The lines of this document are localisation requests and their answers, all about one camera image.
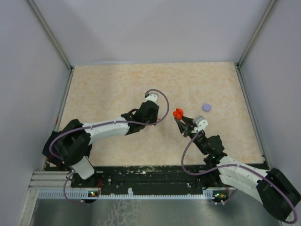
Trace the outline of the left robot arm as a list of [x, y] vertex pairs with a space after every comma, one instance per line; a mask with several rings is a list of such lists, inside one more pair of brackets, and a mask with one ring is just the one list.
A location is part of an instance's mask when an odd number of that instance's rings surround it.
[[92, 187], [98, 181], [98, 175], [88, 160], [92, 144], [110, 137], [137, 133], [147, 124], [157, 122], [158, 111], [159, 106], [147, 100], [140, 108], [124, 113], [113, 121], [99, 122], [99, 127], [95, 126], [96, 123], [71, 120], [62, 131], [51, 133], [42, 153], [52, 164], [62, 164], [78, 173], [82, 183]]

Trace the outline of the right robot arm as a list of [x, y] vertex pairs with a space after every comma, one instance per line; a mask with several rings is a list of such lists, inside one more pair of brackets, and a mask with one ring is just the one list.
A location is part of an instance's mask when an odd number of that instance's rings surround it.
[[205, 155], [208, 169], [192, 173], [182, 165], [187, 174], [201, 176], [212, 172], [210, 181], [213, 185], [234, 187], [256, 199], [277, 220], [286, 224], [297, 222], [295, 207], [300, 203], [301, 195], [282, 171], [258, 169], [228, 156], [219, 135], [206, 137], [208, 122], [201, 115], [192, 119], [174, 114], [174, 120], [180, 133], [190, 138], [189, 144], [194, 144]]

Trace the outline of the red earbud charging case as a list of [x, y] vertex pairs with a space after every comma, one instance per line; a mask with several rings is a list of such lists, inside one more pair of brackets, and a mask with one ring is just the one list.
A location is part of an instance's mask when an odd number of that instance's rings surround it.
[[181, 108], [176, 108], [174, 111], [173, 111], [173, 117], [178, 119], [178, 120], [181, 120], [184, 116], [184, 112]]

